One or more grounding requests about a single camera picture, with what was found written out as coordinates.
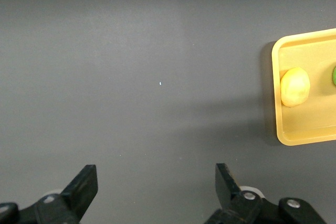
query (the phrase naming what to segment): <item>lime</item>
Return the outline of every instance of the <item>lime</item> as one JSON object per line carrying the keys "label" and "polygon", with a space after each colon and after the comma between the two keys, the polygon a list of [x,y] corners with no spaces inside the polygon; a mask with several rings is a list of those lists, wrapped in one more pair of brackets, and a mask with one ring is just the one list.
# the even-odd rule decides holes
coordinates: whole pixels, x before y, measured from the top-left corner
{"label": "lime", "polygon": [[336,85],[336,67],[334,69],[334,72],[332,73],[332,81],[334,82],[334,84]]}
{"label": "lime", "polygon": [[309,90],[309,77],[302,68],[289,69],[281,79],[281,101],[287,107],[304,103],[308,99]]}

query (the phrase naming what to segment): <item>metal bolt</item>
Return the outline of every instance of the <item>metal bolt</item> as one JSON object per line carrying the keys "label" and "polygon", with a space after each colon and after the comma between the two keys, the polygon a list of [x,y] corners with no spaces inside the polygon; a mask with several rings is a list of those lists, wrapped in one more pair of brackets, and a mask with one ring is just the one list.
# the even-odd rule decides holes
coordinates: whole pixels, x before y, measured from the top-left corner
{"label": "metal bolt", "polygon": [[244,193],[244,198],[248,200],[254,200],[256,196],[253,193],[247,192],[247,193]]}
{"label": "metal bolt", "polygon": [[287,200],[287,205],[293,208],[299,208],[301,206],[300,203],[293,199]]}
{"label": "metal bolt", "polygon": [[53,202],[54,201],[54,197],[53,196],[48,196],[47,198],[45,198],[44,200],[43,200],[43,203],[44,204],[48,204],[48,203],[50,203],[50,202]]}
{"label": "metal bolt", "polygon": [[0,214],[2,214],[3,212],[7,211],[8,209],[9,209],[9,206],[0,207]]}

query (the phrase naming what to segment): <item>potato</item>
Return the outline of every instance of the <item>potato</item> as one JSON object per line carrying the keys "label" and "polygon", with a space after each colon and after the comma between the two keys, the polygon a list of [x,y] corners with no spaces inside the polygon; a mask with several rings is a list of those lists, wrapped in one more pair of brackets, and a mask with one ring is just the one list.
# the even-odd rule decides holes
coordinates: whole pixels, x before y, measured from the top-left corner
{"label": "potato", "polygon": [[291,68],[281,78],[281,101],[287,107],[294,107],[308,99],[310,81],[302,68]]}

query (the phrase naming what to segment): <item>green fruit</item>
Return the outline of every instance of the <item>green fruit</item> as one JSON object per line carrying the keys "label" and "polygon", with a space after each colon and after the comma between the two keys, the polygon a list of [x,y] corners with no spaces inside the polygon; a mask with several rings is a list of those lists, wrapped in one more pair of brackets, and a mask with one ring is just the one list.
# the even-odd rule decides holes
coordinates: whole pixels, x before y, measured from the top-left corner
{"label": "green fruit", "polygon": [[336,68],[334,69],[334,72],[332,73],[332,81],[336,85]]}

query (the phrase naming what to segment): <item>yellow tray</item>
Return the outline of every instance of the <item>yellow tray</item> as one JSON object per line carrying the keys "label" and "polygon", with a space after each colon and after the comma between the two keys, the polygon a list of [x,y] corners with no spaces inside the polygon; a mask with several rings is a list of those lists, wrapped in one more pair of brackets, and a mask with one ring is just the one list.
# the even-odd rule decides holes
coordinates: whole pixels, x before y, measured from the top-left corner
{"label": "yellow tray", "polygon": [[[287,36],[272,50],[277,135],[286,145],[336,139],[336,29]],[[287,70],[300,67],[309,76],[306,102],[293,108],[281,103],[280,80]]]}

